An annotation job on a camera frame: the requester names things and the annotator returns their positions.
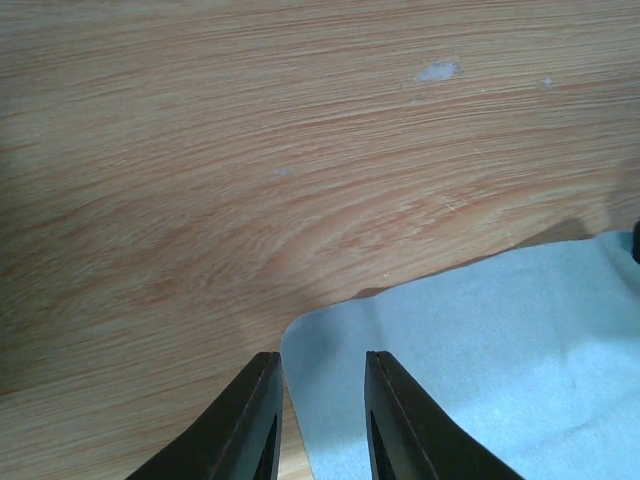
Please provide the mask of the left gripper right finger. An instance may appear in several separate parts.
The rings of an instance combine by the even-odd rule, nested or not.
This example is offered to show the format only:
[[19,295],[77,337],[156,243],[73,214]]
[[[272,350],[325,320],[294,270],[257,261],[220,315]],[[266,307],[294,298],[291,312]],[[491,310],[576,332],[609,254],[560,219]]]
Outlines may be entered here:
[[520,477],[460,428],[387,351],[366,353],[364,400],[374,479]]

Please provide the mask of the blue cleaning cloth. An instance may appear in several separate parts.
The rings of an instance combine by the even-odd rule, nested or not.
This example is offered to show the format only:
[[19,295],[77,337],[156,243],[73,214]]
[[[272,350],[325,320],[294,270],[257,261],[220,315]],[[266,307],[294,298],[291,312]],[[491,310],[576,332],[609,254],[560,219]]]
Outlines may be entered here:
[[639,266],[628,232],[511,250],[297,318],[281,356],[317,479],[367,479],[369,351],[392,353],[527,479],[639,475]]

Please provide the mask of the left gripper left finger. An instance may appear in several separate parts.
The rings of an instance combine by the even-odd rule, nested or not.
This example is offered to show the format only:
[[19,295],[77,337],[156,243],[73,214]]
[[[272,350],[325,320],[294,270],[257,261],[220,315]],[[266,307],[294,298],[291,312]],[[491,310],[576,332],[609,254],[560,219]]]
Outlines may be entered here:
[[280,354],[260,352],[193,424],[128,478],[275,479],[282,412]]

